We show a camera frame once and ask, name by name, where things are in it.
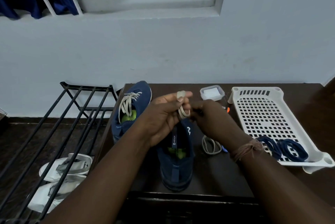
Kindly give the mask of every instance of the white plastic basket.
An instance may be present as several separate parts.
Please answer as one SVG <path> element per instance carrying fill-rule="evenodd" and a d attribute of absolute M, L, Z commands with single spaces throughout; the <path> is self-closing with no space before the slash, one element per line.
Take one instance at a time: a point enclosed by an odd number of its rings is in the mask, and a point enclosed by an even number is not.
<path fill-rule="evenodd" d="M 332 157 L 318 150 L 283 99 L 279 87 L 233 87 L 228 103 L 234 104 L 245 133 L 253 138 L 267 136 L 275 140 L 293 139 L 308 153 L 305 162 L 293 162 L 285 156 L 278 161 L 285 166 L 302 166 L 311 174 L 324 167 L 334 167 Z M 265 151 L 272 154 L 263 143 Z M 289 147 L 290 152 L 297 152 Z"/>

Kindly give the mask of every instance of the blue shoe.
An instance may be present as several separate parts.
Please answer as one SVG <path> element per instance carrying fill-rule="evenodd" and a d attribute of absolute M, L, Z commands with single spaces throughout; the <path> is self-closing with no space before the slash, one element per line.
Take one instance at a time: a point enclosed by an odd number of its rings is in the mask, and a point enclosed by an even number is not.
<path fill-rule="evenodd" d="M 133 125 L 152 99 L 150 86 L 145 81 L 137 82 L 124 95 L 111 122 L 114 143 Z"/>
<path fill-rule="evenodd" d="M 157 145 L 163 184 L 173 191 L 187 188 L 193 170 L 193 125 L 188 119 L 179 122 Z"/>

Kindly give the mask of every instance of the white shoe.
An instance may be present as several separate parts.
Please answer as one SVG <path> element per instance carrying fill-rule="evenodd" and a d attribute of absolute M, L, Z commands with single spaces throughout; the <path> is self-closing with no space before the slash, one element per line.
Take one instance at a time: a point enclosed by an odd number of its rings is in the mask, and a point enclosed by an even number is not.
<path fill-rule="evenodd" d="M 49 182 L 57 182 L 61 178 L 65 168 L 67 167 L 70 159 L 72 158 L 73 153 L 69 154 L 69 157 L 67 158 L 61 158 L 55 160 L 55 162 L 52 164 L 49 172 L 44 177 L 44 181 Z M 75 162 L 72 164 L 68 174 L 75 174 L 75 175 L 86 175 L 88 171 L 90 170 L 90 167 L 92 165 L 93 158 L 78 153 Z M 41 176 L 44 172 L 44 170 L 47 168 L 47 165 L 49 163 L 44 164 L 39 171 L 39 176 Z"/>
<path fill-rule="evenodd" d="M 59 205 L 77 186 L 86 178 L 85 175 L 67 175 L 63 184 L 59 188 L 55 199 L 52 201 L 48 209 L 50 213 L 57 205 Z M 28 208 L 41 213 L 47 204 L 51 194 L 53 193 L 58 182 L 51 182 L 39 187 L 28 204 Z"/>

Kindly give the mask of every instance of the dark wooden table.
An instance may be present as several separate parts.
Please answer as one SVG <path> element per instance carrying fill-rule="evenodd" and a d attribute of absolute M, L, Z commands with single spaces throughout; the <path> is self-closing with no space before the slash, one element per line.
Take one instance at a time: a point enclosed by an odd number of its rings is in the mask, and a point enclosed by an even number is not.
<path fill-rule="evenodd" d="M 284 92 L 284 100 L 299 120 L 305 131 L 311 137 L 317 148 L 328 152 L 335 159 L 335 98 L 326 95 L 320 84 L 150 84 L 153 98 L 181 90 L 192 91 L 193 100 L 200 100 L 200 89 L 210 85 L 220 85 L 225 91 L 225 97 L 220 101 L 228 106 L 227 100 L 233 86 L 277 86 Z M 120 93 L 131 87 L 126 84 Z M 233 106 L 230 115 L 239 123 Z M 103 158 L 113 146 L 111 134 L 111 119 L 103 135 L 100 152 L 94 159 L 92 168 Z M 220 153 L 215 156 L 205 155 L 201 148 L 203 134 L 195 126 L 194 151 L 196 154 L 193 178 L 189 187 L 183 192 L 171 192 L 163 185 L 159 174 L 159 161 L 156 151 L 151 149 L 147 154 L 140 171 L 129 193 L 123 209 L 140 206 L 164 206 L 168 209 L 178 209 L 181 206 L 192 212 L 213 211 L 213 205 L 229 211 L 244 209 L 257 216 L 262 215 L 247 181 L 238 166 L 232 162 L 229 155 Z M 324 168 L 313 174 L 307 174 L 301 167 L 288 168 L 305 185 L 327 203 L 335 207 L 335 169 Z"/>

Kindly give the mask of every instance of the black metal rack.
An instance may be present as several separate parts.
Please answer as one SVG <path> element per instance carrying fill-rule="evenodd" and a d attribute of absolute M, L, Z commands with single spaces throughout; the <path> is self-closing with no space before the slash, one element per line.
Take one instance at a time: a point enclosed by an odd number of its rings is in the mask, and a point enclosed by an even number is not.
<path fill-rule="evenodd" d="M 48 110 L 48 112 L 45 114 L 45 116 L 40 120 L 40 122 L 37 124 L 36 128 L 33 130 L 33 132 L 31 133 L 31 135 L 29 135 L 29 137 L 27 138 L 27 140 L 21 145 L 21 147 L 19 148 L 19 150 L 17 150 L 17 152 L 15 153 L 15 155 L 12 157 L 12 159 L 7 163 L 7 165 L 2 169 L 1 173 L 0 173 L 0 180 L 5 178 L 7 171 L 9 170 L 9 168 L 13 165 L 13 163 L 15 162 L 15 160 L 17 160 L 20 155 L 22 154 L 23 150 L 28 146 L 28 144 L 31 142 L 31 140 L 33 139 L 33 137 L 35 136 L 35 134 L 38 132 L 38 130 L 41 128 L 42 124 L 46 121 L 46 119 L 48 118 L 48 116 L 50 115 L 50 113 L 53 111 L 53 109 L 56 107 L 56 105 L 59 103 L 59 101 L 63 98 L 63 96 L 65 95 L 65 93 L 67 93 L 70 98 L 71 101 L 70 103 L 67 105 L 66 109 L 64 110 L 64 112 L 62 113 L 62 115 L 60 116 L 60 118 L 57 120 L 57 122 L 54 124 L 54 126 L 52 127 L 52 129 L 48 132 L 48 134 L 45 136 L 44 140 L 40 143 L 37 151 L 35 152 L 35 154 L 33 155 L 33 157 L 31 158 L 31 160 L 26 164 L 25 168 L 23 169 L 23 171 L 21 172 L 21 174 L 18 176 L 18 178 L 15 180 L 15 182 L 13 183 L 12 187 L 10 188 L 10 190 L 8 191 L 8 193 L 6 194 L 6 196 L 1 199 L 1 203 L 0 203 L 0 224 L 4 224 L 4 223 L 38 223 L 40 220 L 44 219 L 44 217 L 47 214 L 47 211 L 50 207 L 50 205 L 52 204 L 52 201 L 54 200 L 54 198 L 56 197 L 56 194 L 60 188 L 60 186 L 62 185 L 67 173 L 69 172 L 69 169 L 71 167 L 71 165 L 73 164 L 73 162 L 76 159 L 77 154 L 79 153 L 80 149 L 82 148 L 88 133 L 90 132 L 91 128 L 93 125 L 96 126 L 95 132 L 94 132 L 94 137 L 93 139 L 89 142 L 89 147 L 88 150 L 85 154 L 90 155 L 91 151 L 94 147 L 94 144 L 96 142 L 96 138 L 98 135 L 98 131 L 100 126 L 102 125 L 102 120 L 103 120 L 103 116 L 105 115 L 105 113 L 107 111 L 112 111 L 113 107 L 102 107 L 106 97 L 109 93 L 112 93 L 115 101 L 117 100 L 117 96 L 114 92 L 113 86 L 110 85 L 108 87 L 93 87 L 93 86 L 77 86 L 77 85 L 69 85 L 65 82 L 61 82 L 60 83 L 61 86 L 64 88 L 64 90 L 62 91 L 62 93 L 59 95 L 59 97 L 56 99 L 56 101 L 53 103 L 53 105 L 51 106 L 51 108 Z M 74 90 L 76 91 L 76 93 L 74 95 L 72 95 L 72 93 L 70 92 L 70 90 Z M 81 107 L 78 102 L 76 101 L 78 95 L 82 92 L 82 91 L 89 91 L 90 95 L 87 98 L 85 104 Z M 88 107 L 88 103 L 90 102 L 90 100 L 92 99 L 92 96 L 94 95 L 95 92 L 104 92 L 105 94 L 102 97 L 102 100 L 99 104 L 98 107 Z M 57 150 L 55 151 L 55 154 L 53 154 L 53 156 L 50 158 L 50 162 L 48 164 L 48 166 L 46 167 L 46 169 L 44 170 L 43 174 L 39 177 L 39 180 L 34 184 L 33 189 L 27 193 L 25 195 L 25 199 L 23 200 L 23 202 L 21 202 L 21 204 L 19 206 L 16 207 L 16 215 L 14 218 L 11 219 L 5 219 L 5 218 L 1 218 L 1 211 L 3 210 L 3 208 L 5 207 L 6 203 L 10 201 L 13 193 L 15 192 L 15 190 L 18 188 L 19 184 L 23 182 L 25 175 L 27 174 L 27 172 L 29 171 L 29 169 L 32 167 L 33 163 L 36 161 L 37 157 L 39 156 L 39 154 L 42 152 L 42 150 L 44 149 L 44 147 L 46 146 L 46 144 L 48 143 L 48 141 L 50 140 L 50 138 L 52 137 L 52 135 L 54 134 L 54 132 L 56 131 L 56 129 L 58 128 L 58 126 L 61 124 L 63 118 L 65 117 L 65 115 L 67 114 L 67 112 L 69 111 L 70 107 L 75 104 L 79 110 L 79 114 L 77 116 L 77 118 L 74 120 L 72 126 L 70 127 L 69 131 L 67 132 L 66 137 L 63 139 L 63 141 L 57 146 Z M 101 114 L 101 118 L 97 120 L 97 116 L 98 114 L 102 112 Z M 52 195 L 50 196 L 47 204 L 45 205 L 42 213 L 39 214 L 39 216 L 37 218 L 33 217 L 33 211 L 27 209 L 27 205 L 29 204 L 29 202 L 31 201 L 32 197 L 34 196 L 35 192 L 37 191 L 37 189 L 41 186 L 44 185 L 44 177 L 46 176 L 46 174 L 48 173 L 48 171 L 50 170 L 53 162 L 60 158 L 61 154 L 63 153 L 65 146 L 67 145 L 73 130 L 75 129 L 76 125 L 78 124 L 78 121 L 80 120 L 81 116 L 84 115 L 87 120 L 85 123 L 84 128 L 82 129 L 82 132 L 80 134 L 79 140 L 78 140 L 78 144 L 75 148 L 75 151 L 73 152 L 73 156 L 69 162 L 69 165 L 67 166 L 67 168 L 65 169 L 63 175 L 61 176 L 57 186 L 55 187 Z"/>

